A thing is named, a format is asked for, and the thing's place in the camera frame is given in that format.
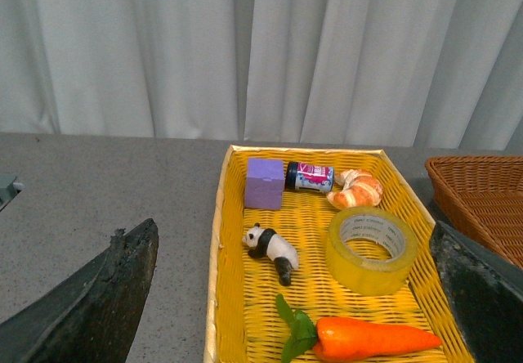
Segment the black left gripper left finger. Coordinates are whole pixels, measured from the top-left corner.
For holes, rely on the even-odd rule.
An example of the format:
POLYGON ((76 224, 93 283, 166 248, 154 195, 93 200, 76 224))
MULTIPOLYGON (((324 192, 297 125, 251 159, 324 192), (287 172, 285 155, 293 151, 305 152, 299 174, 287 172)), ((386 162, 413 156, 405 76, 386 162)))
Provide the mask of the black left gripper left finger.
POLYGON ((3 362, 124 362, 156 267, 158 227, 117 229, 110 246, 1 324, 3 362))

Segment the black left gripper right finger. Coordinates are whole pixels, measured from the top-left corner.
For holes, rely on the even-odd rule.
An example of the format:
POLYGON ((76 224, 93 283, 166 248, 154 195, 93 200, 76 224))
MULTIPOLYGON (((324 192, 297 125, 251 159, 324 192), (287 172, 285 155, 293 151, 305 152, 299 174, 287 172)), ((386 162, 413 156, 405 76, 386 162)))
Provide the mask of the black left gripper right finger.
POLYGON ((522 270, 442 221, 429 247, 474 360, 521 362, 522 270))

